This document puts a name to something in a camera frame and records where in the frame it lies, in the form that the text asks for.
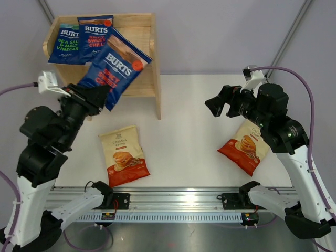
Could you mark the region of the spicy sweet chilli bag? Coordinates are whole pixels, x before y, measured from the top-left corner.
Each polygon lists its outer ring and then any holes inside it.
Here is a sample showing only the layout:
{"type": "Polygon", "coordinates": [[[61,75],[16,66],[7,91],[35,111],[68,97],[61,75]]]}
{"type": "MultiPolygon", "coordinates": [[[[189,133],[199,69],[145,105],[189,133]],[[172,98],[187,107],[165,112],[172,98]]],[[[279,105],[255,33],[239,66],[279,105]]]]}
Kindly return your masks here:
{"type": "Polygon", "coordinates": [[[114,15],[77,17],[79,25],[79,60],[92,62],[104,47],[113,29],[114,15]]]}
{"type": "Polygon", "coordinates": [[[113,29],[78,85],[86,88],[110,86],[105,107],[111,111],[125,90],[151,62],[151,57],[113,29]]]}

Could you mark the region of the blue sea salt vinegar bag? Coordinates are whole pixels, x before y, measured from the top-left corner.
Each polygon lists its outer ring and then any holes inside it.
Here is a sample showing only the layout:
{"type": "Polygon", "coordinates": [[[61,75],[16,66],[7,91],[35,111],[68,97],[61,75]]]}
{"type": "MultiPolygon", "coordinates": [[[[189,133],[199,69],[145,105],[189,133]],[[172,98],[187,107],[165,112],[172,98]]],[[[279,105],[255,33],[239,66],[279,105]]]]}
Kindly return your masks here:
{"type": "Polygon", "coordinates": [[[57,65],[85,65],[81,59],[82,45],[79,25],[60,24],[48,63],[57,65]]]}

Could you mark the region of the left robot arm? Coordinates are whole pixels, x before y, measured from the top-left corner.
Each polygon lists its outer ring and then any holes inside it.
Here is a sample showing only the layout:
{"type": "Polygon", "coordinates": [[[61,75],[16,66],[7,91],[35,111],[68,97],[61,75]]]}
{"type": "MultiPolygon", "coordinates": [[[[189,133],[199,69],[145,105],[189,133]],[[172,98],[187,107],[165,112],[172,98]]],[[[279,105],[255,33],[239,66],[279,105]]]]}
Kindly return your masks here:
{"type": "Polygon", "coordinates": [[[62,88],[60,110],[46,106],[31,109],[20,132],[28,137],[17,165],[17,182],[12,184],[16,199],[8,225],[1,229],[1,243],[13,245],[13,251],[45,251],[63,231],[91,209],[107,209],[113,204],[113,189],[102,181],[71,202],[53,211],[45,209],[47,197],[66,152],[88,116],[103,109],[110,88],[82,88],[73,84],[62,88]]]}

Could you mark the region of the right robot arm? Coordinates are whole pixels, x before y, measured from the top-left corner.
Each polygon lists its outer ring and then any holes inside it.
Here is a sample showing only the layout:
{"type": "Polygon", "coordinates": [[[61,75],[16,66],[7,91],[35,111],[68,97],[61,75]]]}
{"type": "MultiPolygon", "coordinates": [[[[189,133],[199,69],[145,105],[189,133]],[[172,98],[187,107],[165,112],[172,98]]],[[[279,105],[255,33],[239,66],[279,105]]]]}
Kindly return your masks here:
{"type": "Polygon", "coordinates": [[[220,93],[205,101],[215,117],[219,117],[225,104],[230,106],[227,116],[243,116],[260,127],[262,139],[285,167],[298,200],[288,199],[270,191],[256,181],[239,188],[238,201],[244,208],[260,206],[283,219],[289,230],[299,239],[321,238],[335,226],[328,206],[323,202],[321,190],[315,185],[320,180],[312,157],[308,154],[309,139],[303,126],[287,116],[289,97],[280,85],[266,83],[255,96],[241,86],[223,86],[220,93]]]}

